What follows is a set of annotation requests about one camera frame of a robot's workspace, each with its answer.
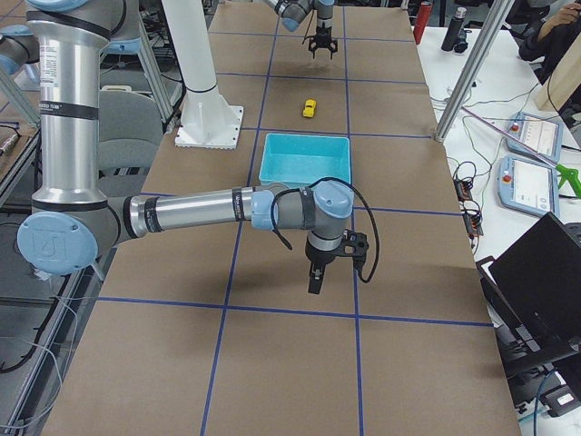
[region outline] robotic arm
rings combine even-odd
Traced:
[[[325,266],[336,256],[351,257],[360,276],[367,240],[362,233],[345,230],[353,193],[340,181],[322,180],[299,190],[276,184],[165,198],[105,197],[96,187],[99,54],[103,49],[137,49],[137,26],[129,19],[137,16],[137,4],[28,4],[28,24],[41,47],[43,141],[43,186],[33,195],[34,214],[18,231],[18,246],[28,262],[40,270],[68,274],[116,244],[147,233],[251,221],[255,228],[278,235],[279,229],[287,228],[309,232],[309,292],[319,293]]]
[[[294,32],[300,23],[315,10],[317,12],[317,30],[309,37],[309,51],[312,57],[320,48],[330,51],[330,57],[337,53],[337,39],[331,36],[333,27],[333,0],[265,0],[281,18],[282,25]]]
[[[38,40],[25,25],[0,29],[0,68],[12,75],[24,64],[38,62]]]

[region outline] blue tape grid line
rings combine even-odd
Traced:
[[[409,318],[405,316],[385,316],[385,315],[366,315],[355,313],[340,313],[340,312],[319,312],[319,311],[303,311],[299,309],[279,309],[276,307],[256,307],[256,306],[239,306],[239,305],[224,305],[211,304],[207,302],[177,302],[170,300],[149,300],[141,298],[127,298],[127,297],[98,297],[100,302],[126,302],[131,304],[153,304],[162,306],[177,306],[177,307],[194,307],[199,309],[214,309],[240,312],[262,312],[262,313],[280,313],[288,315],[303,315],[303,316],[320,316],[325,318],[347,318],[361,320],[381,321],[381,322],[409,322],[414,324],[439,324],[439,325],[457,325],[465,327],[493,327],[490,322],[473,322],[473,321],[454,321],[454,320],[436,320],[430,318]]]
[[[275,35],[272,38],[272,47],[271,47],[271,57],[269,59],[269,68],[267,71],[267,76],[266,76],[266,80],[264,81],[264,90],[262,92],[262,102],[261,102],[261,111],[259,113],[259,117],[258,117],[258,128],[261,127],[261,122],[262,122],[262,116],[264,114],[264,105],[266,102],[266,94],[268,91],[268,87],[269,87],[269,79],[270,79],[270,74],[271,74],[271,69],[272,69],[272,58],[274,57],[274,47],[276,46],[276,33],[278,32],[279,29],[279,23],[280,20],[277,19],[276,22],[276,29],[275,29]],[[252,153],[251,153],[251,161],[250,161],[250,167],[248,170],[248,177],[246,179],[246,184],[250,184],[251,178],[252,178],[252,169],[254,166],[254,156],[256,154],[256,149],[258,148],[258,134],[255,135],[254,137],[254,145],[252,147]],[[238,233],[236,235],[236,244],[234,244],[234,253],[232,255],[232,263],[231,263],[231,269],[230,269],[230,277],[228,279],[228,287],[226,289],[226,296],[224,297],[224,308],[222,309],[222,318],[220,321],[220,329],[218,330],[218,340],[216,342],[216,349],[215,349],[215,353],[214,353],[214,360],[212,363],[212,372],[210,375],[210,382],[208,385],[208,393],[206,395],[206,403],[204,406],[204,412],[203,412],[203,418],[202,418],[202,426],[200,428],[200,436],[204,436],[205,432],[206,432],[206,425],[208,423],[208,414],[210,411],[210,406],[212,403],[212,393],[213,393],[213,385],[214,385],[214,380],[215,380],[215,376],[216,376],[216,370],[218,368],[218,362],[219,362],[219,358],[220,358],[220,349],[222,346],[222,336],[223,336],[223,332],[224,332],[224,327],[226,325],[226,315],[228,313],[229,307],[229,301],[230,301],[230,294],[231,294],[231,288],[232,288],[232,282],[234,279],[234,271],[236,268],[236,261],[237,261],[237,257],[238,257],[238,251],[240,249],[240,239],[241,239],[241,234],[242,234],[242,222],[240,222],[238,224]]]
[[[340,77],[315,77],[310,75],[284,75],[284,74],[256,74],[256,73],[216,73],[216,75],[233,75],[239,77],[271,77],[275,79],[305,79],[305,80],[321,80],[331,82],[343,82],[345,79]],[[426,84],[426,82],[410,81],[410,80],[390,80],[390,79],[349,79],[350,82],[362,82],[372,84]]]
[[[343,32],[347,36],[347,17],[343,9]],[[349,62],[347,53],[347,39],[343,40],[343,49],[345,50],[345,106],[347,113],[347,136],[351,140],[351,120],[349,107]],[[355,229],[355,214],[351,214],[351,229]],[[357,274],[353,274],[353,307],[355,309],[355,354],[357,363],[357,404],[359,415],[359,436],[365,436],[365,415],[363,413],[363,375],[361,369],[361,333],[359,328],[359,289],[357,287]]]
[[[15,5],[15,7],[13,7],[12,9],[10,9],[10,12],[8,12],[8,14],[6,14],[6,15],[0,15],[0,16],[1,16],[1,18],[0,18],[0,22],[1,22],[2,20],[4,20],[5,18],[7,18],[7,17],[8,17],[10,14],[12,14],[12,13],[13,13],[13,12],[16,10],[16,8],[17,8],[19,5],[21,5],[21,4],[22,4],[22,2],[23,2],[23,1],[24,1],[24,0],[21,0],[20,2],[18,2],[18,3]]]
[[[239,36],[274,36],[273,34],[262,34],[262,33],[253,33],[253,32],[226,32],[223,30],[211,30],[208,31],[210,35],[239,35]],[[299,38],[302,39],[303,36],[301,35],[281,35],[276,34],[279,38]],[[335,36],[337,39],[340,40],[347,40],[347,41],[382,41],[385,43],[414,43],[415,41],[412,39],[398,39],[398,38],[357,38],[357,37],[347,37],[347,36]]]
[[[262,128],[262,127],[242,127],[241,130],[252,130],[260,132],[284,132],[289,134],[332,134],[334,136],[347,136],[346,133],[341,132],[323,132],[321,130],[293,130],[293,129],[276,129],[276,128]],[[431,139],[428,134],[360,134],[350,132],[351,136],[373,136],[378,138],[401,138],[401,139]]]

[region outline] black bottle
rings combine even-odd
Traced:
[[[445,52],[451,52],[456,44],[456,39],[458,38],[458,34],[460,33],[460,29],[464,24],[464,17],[466,16],[466,7],[459,7],[456,10],[456,15],[452,17],[450,20],[450,24],[448,26],[448,31],[446,32],[446,37],[442,42],[442,50]]]

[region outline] plastic tray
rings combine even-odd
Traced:
[[[303,134],[267,134],[262,155],[261,184],[284,183],[296,188],[322,177],[351,183],[348,138]]]

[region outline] person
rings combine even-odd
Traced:
[[[550,77],[566,51],[581,33],[580,13],[581,4],[564,5],[536,32],[529,35],[519,47],[518,54],[525,61],[545,57],[541,68],[535,71],[542,84]],[[571,101],[565,104],[560,112],[572,104],[581,105],[581,86],[577,87],[571,96]]]

